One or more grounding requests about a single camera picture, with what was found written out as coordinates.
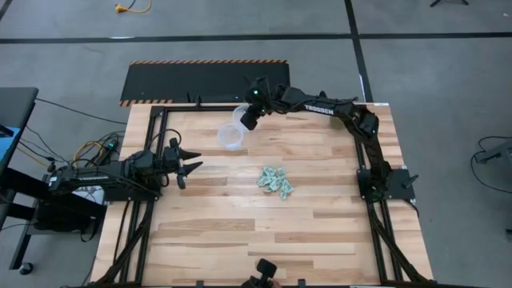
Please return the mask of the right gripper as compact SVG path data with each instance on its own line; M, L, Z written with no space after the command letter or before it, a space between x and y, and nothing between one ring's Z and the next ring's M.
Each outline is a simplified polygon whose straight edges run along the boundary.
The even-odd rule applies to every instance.
M245 92L245 100L249 104L241 112L240 123L248 130L254 130L258 118L275 112L271 99L270 84L267 77L252 80Z

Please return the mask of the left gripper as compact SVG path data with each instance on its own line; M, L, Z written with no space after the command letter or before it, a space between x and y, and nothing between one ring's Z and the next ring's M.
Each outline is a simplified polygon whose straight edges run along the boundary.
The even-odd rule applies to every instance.
M186 188L185 178L194 170L199 168L203 162L194 162L191 164L182 164L182 160L189 160L200 157L198 152L190 152L179 148L178 140L172 138L168 147L164 148L162 154L162 168L165 175L176 174L178 187L181 190Z

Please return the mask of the clear plastic deli cup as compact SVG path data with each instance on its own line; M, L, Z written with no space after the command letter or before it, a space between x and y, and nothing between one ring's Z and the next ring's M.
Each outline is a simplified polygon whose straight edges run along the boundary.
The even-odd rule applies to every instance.
M234 124L225 124L218 129L218 140L226 150L239 149L243 136L243 130Z
M233 124L240 129L241 132L248 133L249 130L245 127L245 125L241 122L242 116L246 113L249 108L248 104L240 105L234 109L232 114Z

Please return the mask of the black hazard-striped floor mat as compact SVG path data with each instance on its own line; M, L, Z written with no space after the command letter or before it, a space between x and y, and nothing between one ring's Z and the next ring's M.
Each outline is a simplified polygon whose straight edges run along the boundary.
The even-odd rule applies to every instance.
M258 77L272 86L289 85L289 64L280 59L133 61L119 105L242 102Z

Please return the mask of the black power strip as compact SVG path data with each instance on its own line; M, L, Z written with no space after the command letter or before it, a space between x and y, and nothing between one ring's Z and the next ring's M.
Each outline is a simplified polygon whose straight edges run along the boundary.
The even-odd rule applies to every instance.
M101 142L101 149L99 152L93 156L91 162L94 166L102 166L109 164L111 161L111 157L116 154L118 148L119 140L118 138L108 138Z

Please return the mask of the white printed paper sheet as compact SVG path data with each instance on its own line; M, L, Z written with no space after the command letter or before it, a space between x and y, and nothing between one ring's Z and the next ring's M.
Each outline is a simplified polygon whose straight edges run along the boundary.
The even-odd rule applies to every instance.
M73 194L88 199L100 205L103 204L105 197L105 191L100 186L80 187L74 190Z

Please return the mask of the black equipment cart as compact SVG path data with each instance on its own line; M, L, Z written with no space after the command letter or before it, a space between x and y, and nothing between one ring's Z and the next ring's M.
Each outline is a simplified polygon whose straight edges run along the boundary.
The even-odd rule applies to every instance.
M45 179L37 180L11 168L0 173L0 232L7 229L7 218L22 220L22 235L9 265L21 275L34 269L32 263L23 260L33 235L78 233L85 241L86 235L96 235L105 213L104 205L71 191L52 194Z

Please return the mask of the black desk top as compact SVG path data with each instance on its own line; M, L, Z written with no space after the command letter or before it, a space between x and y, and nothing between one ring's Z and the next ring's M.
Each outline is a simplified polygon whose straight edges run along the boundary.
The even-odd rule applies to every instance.
M11 148L7 158L0 162L0 176L8 167L17 148L34 109L38 92L38 88L35 87L0 87L0 125L20 129L15 148Z

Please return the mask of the blue panel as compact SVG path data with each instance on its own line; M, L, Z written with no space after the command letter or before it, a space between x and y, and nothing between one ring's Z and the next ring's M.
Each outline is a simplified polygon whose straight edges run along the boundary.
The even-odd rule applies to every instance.
M0 125L0 162L7 158L11 148L15 148L15 142L20 129Z

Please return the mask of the black tripod base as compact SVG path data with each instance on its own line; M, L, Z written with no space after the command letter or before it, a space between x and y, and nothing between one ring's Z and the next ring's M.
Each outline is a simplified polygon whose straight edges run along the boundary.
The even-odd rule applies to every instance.
M467 0L433 0L431 4L429 4L430 8L434 8L437 5L441 5L443 3L448 4L460 4L464 6L468 6L470 3Z

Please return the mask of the grey floor device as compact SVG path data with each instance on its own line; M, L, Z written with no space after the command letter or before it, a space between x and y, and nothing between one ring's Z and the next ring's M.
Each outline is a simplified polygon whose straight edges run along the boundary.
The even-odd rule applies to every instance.
M503 158L512 165L512 138L507 138L503 143L488 150L483 149L475 156L476 162L479 164L486 164L495 158Z

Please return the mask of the black aluminium table frame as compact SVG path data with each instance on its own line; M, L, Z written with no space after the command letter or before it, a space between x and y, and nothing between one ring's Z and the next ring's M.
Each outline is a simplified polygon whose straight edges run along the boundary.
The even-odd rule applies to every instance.
M172 105L165 118L148 105L130 110L121 155L144 147L148 129L167 128L203 164L180 190L174 177L155 203L142 272L144 286L236 286L264 258L276 279L294 285L376 284L379 281L366 204L356 173L354 138L311 112L260 118L237 150L218 129L230 111ZM286 200L258 186L264 166L286 168L294 190Z

